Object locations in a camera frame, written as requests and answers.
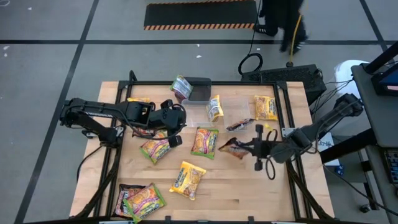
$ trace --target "snack bag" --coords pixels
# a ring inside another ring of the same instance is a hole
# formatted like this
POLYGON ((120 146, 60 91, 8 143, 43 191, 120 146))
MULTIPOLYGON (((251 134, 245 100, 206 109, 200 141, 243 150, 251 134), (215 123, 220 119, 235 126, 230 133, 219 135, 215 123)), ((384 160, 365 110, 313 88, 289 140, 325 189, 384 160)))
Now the snack bag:
POLYGON ((127 98, 127 101, 128 102, 137 101, 137 102, 143 102, 143 103, 150 103, 150 99, 149 98, 139 98, 139 97, 137 97, 137 98, 129 97, 129 98, 127 98))
POLYGON ((231 126, 226 127, 226 129, 228 131, 237 131, 237 130, 240 130, 240 129, 246 127, 247 125, 252 124, 254 121, 255 121, 255 119, 246 118, 246 119, 241 120, 238 123, 234 123, 231 126))
POLYGON ((198 128, 191 154, 214 159, 217 135, 217 129, 198 128))
POLYGON ((205 169, 183 161, 177 180, 175 180, 169 191, 177 192, 194 200, 199 181, 205 174, 205 169))
POLYGON ((177 75, 177 78, 170 86, 170 90, 175 93, 175 97, 179 100, 188 99, 191 95, 193 87, 182 75, 177 75))
POLYGON ((206 105, 207 115, 210 122, 218 121, 218 117, 224 116, 223 109, 221 109, 220 96, 215 95, 213 99, 206 105))
MULTIPOLYGON (((136 129, 137 129, 137 131, 139 131, 141 134, 143 134, 145 136, 154 136, 155 135, 154 130, 148 130, 148 129, 142 129, 142 128, 136 128, 136 129)), ((140 135, 138 135, 135 131, 132 132, 132 135, 140 137, 140 135)))
POLYGON ((221 152, 228 152, 239 159, 243 159, 243 157, 249 154, 249 152, 239 147, 238 144, 242 143, 236 138, 231 138, 230 140, 228 140, 228 142, 225 143, 224 146, 221 146, 218 150, 221 152))
POLYGON ((132 216, 129 213, 129 210, 127 209, 127 206, 123 202, 123 199, 127 199, 130 196, 135 195, 136 193, 140 192, 141 189, 143 188, 145 188, 145 186, 120 184, 118 202, 116 203, 116 208, 114 209, 113 216, 122 217, 122 218, 132 218, 132 216))
MULTIPOLYGON (((155 138, 166 137, 165 131, 158 131, 155 138)), ((148 140, 140 147, 144 156, 150 159, 154 164, 171 150, 169 140, 148 140)))
POLYGON ((256 95, 254 99, 256 101, 256 119, 278 120, 275 98, 256 95))
POLYGON ((153 183, 135 195, 123 199, 123 202, 127 206, 134 223, 140 222, 152 212, 166 205, 162 195, 153 183))

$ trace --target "table leg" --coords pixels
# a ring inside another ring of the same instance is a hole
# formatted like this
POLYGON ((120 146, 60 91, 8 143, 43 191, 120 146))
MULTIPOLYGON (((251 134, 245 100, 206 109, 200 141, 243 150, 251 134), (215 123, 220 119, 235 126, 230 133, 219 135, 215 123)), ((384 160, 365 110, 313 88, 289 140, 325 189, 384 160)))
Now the table leg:
POLYGON ((356 152, 365 148, 368 145, 377 144, 376 137, 371 128, 363 131, 341 143, 334 145, 327 150, 320 153, 322 163, 325 164, 332 160, 338 159, 343 155, 347 155, 352 152, 356 152))

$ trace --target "hazard stripe mat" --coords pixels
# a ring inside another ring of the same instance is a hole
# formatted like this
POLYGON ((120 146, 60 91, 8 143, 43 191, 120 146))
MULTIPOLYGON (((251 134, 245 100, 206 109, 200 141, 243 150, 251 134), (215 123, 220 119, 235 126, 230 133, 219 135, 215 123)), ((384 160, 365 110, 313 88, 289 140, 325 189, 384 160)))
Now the hazard stripe mat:
POLYGON ((256 16, 253 0, 150 3, 144 29, 252 29, 256 16))

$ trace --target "gray floor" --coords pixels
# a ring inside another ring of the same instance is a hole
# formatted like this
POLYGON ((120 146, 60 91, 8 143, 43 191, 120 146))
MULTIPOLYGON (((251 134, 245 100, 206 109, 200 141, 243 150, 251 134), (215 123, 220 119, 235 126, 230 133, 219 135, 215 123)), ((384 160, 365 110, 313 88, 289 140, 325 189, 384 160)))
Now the gray floor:
MULTIPOLYGON (((161 0, 99 0, 86 39, 198 42, 90 44, 75 55, 79 41, 67 44, 62 40, 81 38, 93 0, 10 0, 10 4, 0 7, 0 223, 13 223, 16 219, 74 56, 80 58, 76 69, 69 73, 73 79, 67 98, 96 100, 102 81, 127 79, 130 69, 139 80, 172 80, 176 74, 212 80, 240 79, 237 67, 248 53, 248 44, 201 44, 200 40, 250 40, 251 30, 144 31, 145 8, 150 2, 161 0), (12 40, 61 42, 15 44, 12 40)), ((398 32, 393 29, 397 1, 366 2, 384 40, 388 43, 398 40, 398 32)), ((308 9, 305 4, 303 14, 310 40, 325 41, 322 45, 306 45, 295 55, 294 64, 316 64, 323 70, 326 82, 333 79, 333 68, 340 62, 370 61, 382 52, 359 0, 308 0, 308 9), (347 45, 344 40, 372 40, 368 44, 373 44, 347 45)), ((256 35, 255 39, 271 38, 256 35)), ((278 49, 274 44, 253 46, 253 51, 264 57, 263 69, 285 66, 289 57, 278 49)), ((256 61, 250 60, 243 70, 254 66, 256 61)), ((56 127, 25 222, 68 217, 76 168, 85 144, 79 131, 56 127)), ((386 222, 383 211, 359 213, 358 206, 366 200, 348 186, 329 178, 328 183, 336 217, 356 222, 386 222)))

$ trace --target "wooden tabletop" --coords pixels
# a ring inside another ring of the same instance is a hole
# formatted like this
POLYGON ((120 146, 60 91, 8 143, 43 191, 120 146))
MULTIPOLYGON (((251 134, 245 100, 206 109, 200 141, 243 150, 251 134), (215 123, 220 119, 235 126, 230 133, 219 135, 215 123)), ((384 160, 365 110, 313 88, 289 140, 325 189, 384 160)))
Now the wooden tabletop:
MULTIPOLYGON (((117 82, 103 82, 98 101, 114 103, 117 92, 117 82)), ((311 124, 312 120, 308 109, 307 99, 302 83, 288 83, 290 104, 296 127, 311 124)), ((250 114, 254 117, 254 95, 274 96, 271 86, 212 86, 212 95, 219 94, 221 100, 247 102, 250 114)), ((287 115, 283 93, 279 92, 284 114, 285 125, 287 115)), ((148 97, 160 108, 161 102, 167 99, 177 100, 169 86, 162 85, 136 85, 132 88, 132 97, 148 97)), ((111 121, 106 118, 95 118, 105 126, 111 121)), ((269 124, 280 130, 277 121, 256 121, 256 123, 269 124)), ((246 132, 227 133, 221 119, 216 128, 219 129, 217 148, 222 146, 232 137, 241 141, 250 141, 256 136, 252 124, 246 132)), ((164 220, 170 215, 172 220, 213 220, 213 221, 245 221, 248 216, 254 216, 256 221, 293 221, 294 213, 290 198, 289 183, 284 164, 274 162, 276 178, 269 180, 264 170, 254 171, 255 157, 250 154, 239 160, 228 153, 216 151, 215 159, 190 154, 195 139, 196 128, 186 127, 180 133, 183 144, 169 151, 156 165, 146 159, 139 147, 146 142, 145 139, 132 138, 131 129, 127 129, 123 142, 121 161, 118 172, 117 190, 115 191, 114 205, 119 194, 119 184, 149 185, 155 183, 159 188, 167 206, 146 217, 146 220, 164 220), (182 161, 199 166, 207 170, 199 183, 195 201, 170 193, 169 188, 178 176, 182 161)), ((85 156, 95 150, 99 145, 97 139, 88 140, 85 156)), ((90 200, 98 188, 98 183, 103 165, 105 150, 101 150, 89 158, 81 167, 80 178, 77 183, 70 215, 76 215, 90 200)), ((317 202, 331 216, 331 206, 328 187, 323 173, 319 154, 304 154, 302 156, 305 178, 309 191, 317 202)), ((300 210, 304 217, 301 194, 299 194, 300 210)), ((100 215, 105 214, 108 190, 103 195, 100 215)))

